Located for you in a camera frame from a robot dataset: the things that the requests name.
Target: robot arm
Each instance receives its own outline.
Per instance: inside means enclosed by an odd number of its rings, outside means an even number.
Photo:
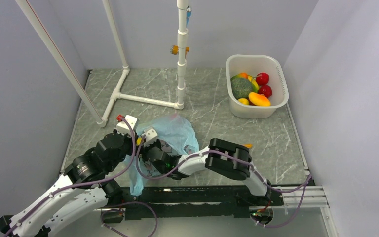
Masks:
[[[249,163],[249,165],[228,159],[214,151],[230,155],[237,160]],[[172,179],[180,180],[191,176],[195,172],[209,169],[229,179],[242,181],[254,196],[263,197],[269,194],[268,187],[253,173],[255,168],[252,164],[248,148],[236,143],[213,138],[210,140],[209,146],[194,154],[170,156],[160,149],[160,142],[156,141],[150,145],[146,145],[142,158],[144,161],[149,160],[163,174],[170,172],[175,166],[178,166],[178,169],[168,176]]]
[[[56,183],[33,204],[17,215],[2,216],[0,230],[8,233],[5,236],[51,237],[84,214],[107,205],[110,199],[119,203],[122,195],[117,182],[113,179],[104,183],[98,181],[132,153],[131,136],[135,136],[138,120],[131,116],[126,116],[125,120],[131,130],[123,121],[120,122],[113,133],[107,134],[95,147],[76,157]],[[150,161],[163,174],[174,170],[168,177],[180,180],[197,171],[210,169],[227,178],[242,181],[255,196],[269,195],[269,189],[253,174],[252,158],[249,149],[244,146],[214,138],[208,147],[197,153],[170,156],[161,150],[156,131],[149,129],[144,135],[146,142],[142,159]],[[91,186],[87,182],[99,185]]]
[[[126,116],[125,120],[134,131],[137,119]],[[124,132],[124,127],[127,127],[125,123],[120,122],[117,128],[121,132],[114,130],[95,147],[76,157],[54,185],[25,210],[14,216],[2,216],[1,232],[8,233],[12,230],[5,236],[14,237],[53,236],[87,212],[105,206],[110,198],[120,196],[120,186],[114,180],[99,186],[85,183],[104,179],[124,161],[126,155],[131,155],[133,145],[130,134],[135,136],[135,132],[132,133],[129,129]],[[78,184],[84,185],[58,191],[66,186]]]

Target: light blue plastic bag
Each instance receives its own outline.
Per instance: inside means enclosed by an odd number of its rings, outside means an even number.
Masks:
[[[186,155],[200,150],[191,123],[178,114],[160,117],[150,122],[138,125],[136,132],[138,135],[152,127],[162,144],[162,150],[170,155]],[[129,163],[131,156],[127,156],[125,162]],[[140,170],[147,176],[160,175],[159,171],[150,162],[139,162]],[[139,196],[142,194],[147,179],[143,178],[133,162],[129,169],[130,194]]]

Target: red cap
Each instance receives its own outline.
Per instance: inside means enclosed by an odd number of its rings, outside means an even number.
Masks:
[[[123,115],[118,115],[118,116],[117,116],[117,121],[120,122],[120,121],[121,121],[121,117],[124,117],[124,116],[123,116]]]

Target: plastic fruit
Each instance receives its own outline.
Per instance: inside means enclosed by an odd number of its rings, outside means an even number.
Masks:
[[[266,98],[272,96],[272,89],[269,85],[263,85],[259,88],[258,94],[264,95]]]
[[[258,92],[259,90],[259,86],[258,84],[256,83],[256,81],[254,80],[254,78],[250,75],[248,75],[248,80],[251,82],[252,84],[252,91],[253,92]]]
[[[230,82],[231,90],[236,100],[247,98],[252,92],[252,84],[245,78],[236,78]]]
[[[245,99],[245,98],[240,98],[238,99],[238,101],[244,105],[249,105],[249,100],[248,99]]]
[[[249,101],[257,106],[271,106],[271,101],[268,98],[254,92],[249,93]]]
[[[255,81],[258,85],[266,85],[269,82],[268,73],[259,73],[256,75]]]
[[[247,79],[248,75],[246,73],[239,73],[237,75],[232,76],[230,78],[230,81],[232,81],[233,79],[236,79],[236,78],[245,78],[245,79]]]

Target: green melon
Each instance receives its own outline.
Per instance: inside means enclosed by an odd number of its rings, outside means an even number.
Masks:
[[[248,98],[252,92],[252,84],[245,78],[236,78],[231,81],[231,90],[236,100],[240,98]]]

